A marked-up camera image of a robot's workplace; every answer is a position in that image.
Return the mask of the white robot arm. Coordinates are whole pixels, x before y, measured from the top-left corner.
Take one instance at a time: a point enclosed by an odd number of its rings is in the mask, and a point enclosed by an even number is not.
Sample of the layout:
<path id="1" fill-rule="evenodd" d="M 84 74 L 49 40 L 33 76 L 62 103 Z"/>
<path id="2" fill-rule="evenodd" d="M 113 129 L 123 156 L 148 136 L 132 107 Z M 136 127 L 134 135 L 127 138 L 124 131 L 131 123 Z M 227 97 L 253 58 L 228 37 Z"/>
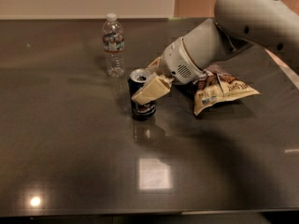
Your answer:
<path id="1" fill-rule="evenodd" d="M 217 0 L 207 19 L 170 44 L 148 69 L 149 79 L 132 97 L 143 105 L 166 95 L 172 84 L 187 84 L 211 64 L 226 61 L 248 44 L 299 69 L 299 15 L 281 0 Z"/>

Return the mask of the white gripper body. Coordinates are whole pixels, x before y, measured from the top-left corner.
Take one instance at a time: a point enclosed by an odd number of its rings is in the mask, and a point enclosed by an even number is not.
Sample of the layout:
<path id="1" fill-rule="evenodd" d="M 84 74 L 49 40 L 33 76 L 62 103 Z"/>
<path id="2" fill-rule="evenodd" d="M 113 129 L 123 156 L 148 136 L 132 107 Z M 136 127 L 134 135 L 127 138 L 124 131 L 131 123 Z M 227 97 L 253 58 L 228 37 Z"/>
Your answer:
<path id="1" fill-rule="evenodd" d="M 160 60 L 160 69 L 179 84 L 192 82 L 203 74 L 188 54 L 182 37 L 164 50 Z"/>

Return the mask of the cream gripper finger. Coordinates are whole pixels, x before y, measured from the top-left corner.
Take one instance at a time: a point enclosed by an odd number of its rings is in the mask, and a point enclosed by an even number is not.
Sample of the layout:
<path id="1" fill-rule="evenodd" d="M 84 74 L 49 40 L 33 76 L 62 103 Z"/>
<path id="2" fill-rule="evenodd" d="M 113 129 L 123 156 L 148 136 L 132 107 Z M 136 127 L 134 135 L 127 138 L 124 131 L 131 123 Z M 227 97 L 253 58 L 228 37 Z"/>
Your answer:
<path id="1" fill-rule="evenodd" d="M 132 96 L 139 105 L 155 101 L 168 94 L 172 87 L 172 78 L 152 73 L 145 84 Z"/>
<path id="2" fill-rule="evenodd" d="M 147 66 L 147 70 L 150 71 L 151 73 L 156 73 L 156 74 L 160 74 L 161 70 L 160 70 L 160 57 L 157 57 L 154 61 L 152 61 L 148 66 Z"/>

